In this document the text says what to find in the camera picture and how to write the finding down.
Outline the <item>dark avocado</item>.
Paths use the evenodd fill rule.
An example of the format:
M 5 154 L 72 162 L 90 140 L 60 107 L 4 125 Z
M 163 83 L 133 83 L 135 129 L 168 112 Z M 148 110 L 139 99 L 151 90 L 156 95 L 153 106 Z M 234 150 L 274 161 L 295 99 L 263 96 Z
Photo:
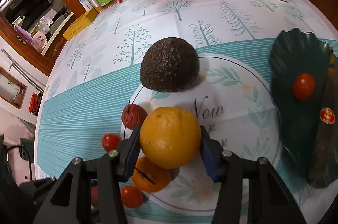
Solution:
M 191 44 L 182 38 L 162 38 L 145 53 L 140 82 L 149 90 L 179 92 L 192 85 L 199 70 L 198 54 Z

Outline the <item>dark green scalloped plate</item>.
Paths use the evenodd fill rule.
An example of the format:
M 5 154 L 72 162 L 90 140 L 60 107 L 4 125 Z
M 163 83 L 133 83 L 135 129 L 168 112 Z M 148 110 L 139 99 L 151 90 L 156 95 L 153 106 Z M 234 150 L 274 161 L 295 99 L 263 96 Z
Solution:
M 313 33 L 293 28 L 279 33 L 269 56 L 271 95 L 278 108 L 281 141 L 297 174 L 309 184 L 331 51 L 334 54 L 332 47 Z M 296 99 L 292 91 L 294 80 L 302 73 L 315 80 L 312 95 L 304 101 Z

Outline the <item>dark red wrinkled fruit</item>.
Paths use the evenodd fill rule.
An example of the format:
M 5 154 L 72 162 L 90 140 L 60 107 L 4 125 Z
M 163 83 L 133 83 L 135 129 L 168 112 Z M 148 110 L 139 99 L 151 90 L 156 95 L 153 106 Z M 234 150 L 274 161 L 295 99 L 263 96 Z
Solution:
M 126 128 L 133 130 L 136 126 L 142 126 L 147 116 L 147 111 L 143 107 L 128 104 L 123 109 L 121 120 Z

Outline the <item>tree pattern tablecloth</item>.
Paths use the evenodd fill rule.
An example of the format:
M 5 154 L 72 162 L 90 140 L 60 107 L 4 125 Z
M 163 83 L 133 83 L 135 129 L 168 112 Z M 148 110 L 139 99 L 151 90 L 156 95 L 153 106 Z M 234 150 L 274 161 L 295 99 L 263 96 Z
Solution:
M 127 0 L 102 11 L 65 45 L 49 76 L 35 135 L 38 177 L 59 177 L 75 157 L 101 157 L 108 132 L 128 138 L 127 104 L 179 107 L 224 149 L 266 157 L 307 223 L 319 222 L 337 181 L 315 189 L 288 162 L 270 90 L 278 35 L 290 71 L 311 72 L 337 49 L 337 31 L 306 0 Z

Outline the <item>large yellow orange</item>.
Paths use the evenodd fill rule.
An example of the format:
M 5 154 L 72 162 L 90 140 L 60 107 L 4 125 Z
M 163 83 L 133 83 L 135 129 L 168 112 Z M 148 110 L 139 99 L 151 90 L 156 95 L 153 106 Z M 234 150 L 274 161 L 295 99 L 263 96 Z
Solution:
M 159 107 L 146 117 L 140 130 L 144 155 L 164 168 L 180 168 L 195 159 L 202 139 L 194 115 L 179 107 Z

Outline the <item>orange tangerine with stem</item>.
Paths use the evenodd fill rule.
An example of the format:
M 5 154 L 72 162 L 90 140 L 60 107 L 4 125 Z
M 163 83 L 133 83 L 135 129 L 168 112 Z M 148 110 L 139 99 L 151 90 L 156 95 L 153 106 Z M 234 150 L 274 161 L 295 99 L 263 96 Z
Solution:
M 172 181 L 170 170 L 154 164 L 145 156 L 136 162 L 131 179 L 139 190 L 147 193 L 159 192 Z

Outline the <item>small metal can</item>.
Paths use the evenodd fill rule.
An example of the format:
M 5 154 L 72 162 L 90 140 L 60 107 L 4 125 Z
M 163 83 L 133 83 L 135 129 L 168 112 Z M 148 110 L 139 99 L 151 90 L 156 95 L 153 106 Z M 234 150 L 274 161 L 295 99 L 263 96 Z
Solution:
M 88 2 L 89 2 L 90 5 L 92 5 L 92 7 L 94 7 L 95 9 L 101 7 L 101 5 L 98 3 L 97 0 L 88 0 Z

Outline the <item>red cherry tomato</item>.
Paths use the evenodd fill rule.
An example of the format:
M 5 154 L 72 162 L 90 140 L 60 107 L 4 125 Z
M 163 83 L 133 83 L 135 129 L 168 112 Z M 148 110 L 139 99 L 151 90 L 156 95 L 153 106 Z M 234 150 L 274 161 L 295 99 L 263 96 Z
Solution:
M 106 152 L 116 150 L 118 145 L 121 143 L 121 138 L 113 133 L 105 134 L 101 139 L 102 147 Z
M 307 100 L 315 89 L 315 80 L 311 74 L 302 73 L 293 82 L 292 91 L 296 99 Z
M 135 186 L 125 186 L 120 190 L 124 206 L 137 209 L 143 204 L 143 193 Z

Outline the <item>red lidded bin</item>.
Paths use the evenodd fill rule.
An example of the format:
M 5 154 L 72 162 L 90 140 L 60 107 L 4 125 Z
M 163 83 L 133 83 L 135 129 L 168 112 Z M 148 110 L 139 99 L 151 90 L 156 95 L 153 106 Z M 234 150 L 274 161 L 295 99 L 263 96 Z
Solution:
M 30 104 L 29 104 L 29 113 L 37 116 L 41 104 L 41 93 L 36 94 L 35 92 L 32 93 Z

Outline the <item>dark overripe banana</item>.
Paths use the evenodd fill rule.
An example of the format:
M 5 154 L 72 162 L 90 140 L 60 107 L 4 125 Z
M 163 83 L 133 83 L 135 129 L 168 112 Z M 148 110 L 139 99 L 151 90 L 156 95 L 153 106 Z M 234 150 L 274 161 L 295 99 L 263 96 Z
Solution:
M 337 57 L 331 51 L 309 182 L 314 188 L 325 188 L 335 180 L 337 180 Z

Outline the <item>small white blue box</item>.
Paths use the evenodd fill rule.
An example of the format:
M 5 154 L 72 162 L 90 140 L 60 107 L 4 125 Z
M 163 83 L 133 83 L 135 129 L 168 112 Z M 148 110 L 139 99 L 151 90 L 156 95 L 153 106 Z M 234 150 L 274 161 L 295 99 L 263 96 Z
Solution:
M 92 8 L 92 5 L 88 0 L 78 0 L 78 1 L 86 11 L 89 11 Z

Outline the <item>yellow flat box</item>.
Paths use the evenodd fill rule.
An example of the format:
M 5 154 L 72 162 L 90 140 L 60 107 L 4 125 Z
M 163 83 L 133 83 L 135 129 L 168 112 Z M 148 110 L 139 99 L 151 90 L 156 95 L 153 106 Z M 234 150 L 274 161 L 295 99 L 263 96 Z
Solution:
M 79 18 L 77 18 L 71 25 L 67 28 L 64 32 L 63 37 L 69 41 L 80 32 L 82 32 L 86 27 L 88 27 L 95 18 L 97 17 L 98 13 L 96 9 L 91 8 L 89 11 L 83 13 Z

